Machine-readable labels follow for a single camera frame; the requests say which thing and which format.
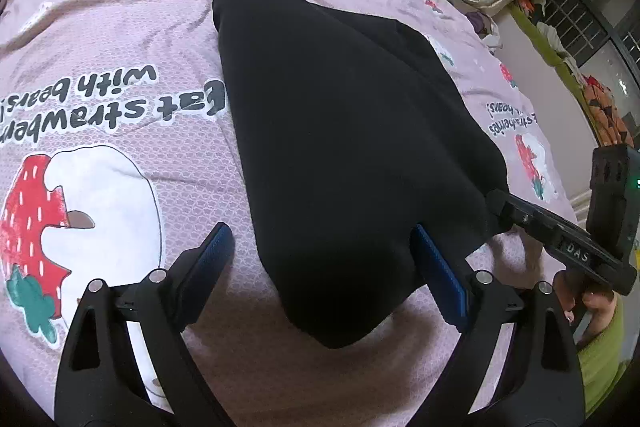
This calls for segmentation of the green sleeve right forearm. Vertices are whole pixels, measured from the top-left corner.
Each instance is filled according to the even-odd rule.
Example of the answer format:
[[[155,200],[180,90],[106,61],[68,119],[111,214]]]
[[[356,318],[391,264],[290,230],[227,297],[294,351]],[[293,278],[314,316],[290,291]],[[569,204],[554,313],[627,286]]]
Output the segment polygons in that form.
[[[594,309],[578,343],[586,416],[612,392],[628,365],[620,358],[624,341],[624,311],[620,299]]]

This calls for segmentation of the right hand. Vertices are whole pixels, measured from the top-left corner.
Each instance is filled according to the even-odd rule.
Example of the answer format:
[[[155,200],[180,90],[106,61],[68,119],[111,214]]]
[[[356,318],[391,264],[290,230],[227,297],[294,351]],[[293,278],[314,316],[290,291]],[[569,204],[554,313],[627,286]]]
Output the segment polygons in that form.
[[[577,343],[578,349],[584,349],[611,324],[617,307],[617,295],[614,291],[596,286],[589,286],[578,294],[579,284],[567,270],[556,273],[552,285],[567,321],[575,321],[574,308],[577,303],[581,303],[590,314],[590,322]]]

